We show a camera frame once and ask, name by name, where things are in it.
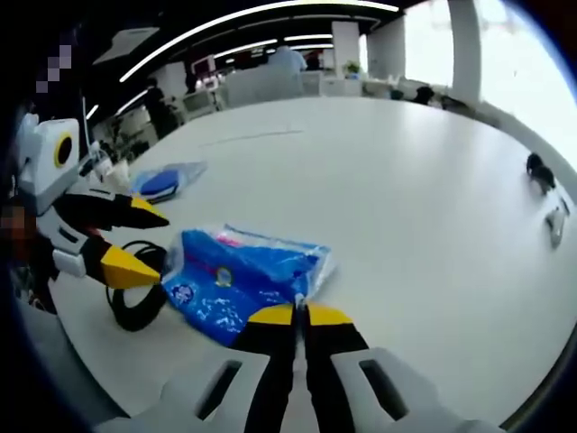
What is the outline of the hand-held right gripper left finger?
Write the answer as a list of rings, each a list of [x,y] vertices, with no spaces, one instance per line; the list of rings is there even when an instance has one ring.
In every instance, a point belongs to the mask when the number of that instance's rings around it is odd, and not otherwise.
[[[292,388],[297,307],[252,314],[220,347],[168,381],[160,395],[162,432],[278,432]]]

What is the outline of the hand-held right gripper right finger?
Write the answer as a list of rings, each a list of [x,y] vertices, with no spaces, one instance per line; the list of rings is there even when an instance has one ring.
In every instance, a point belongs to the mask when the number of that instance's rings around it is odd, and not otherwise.
[[[455,415],[435,386],[353,320],[318,303],[303,306],[307,388],[322,432],[454,432]]]

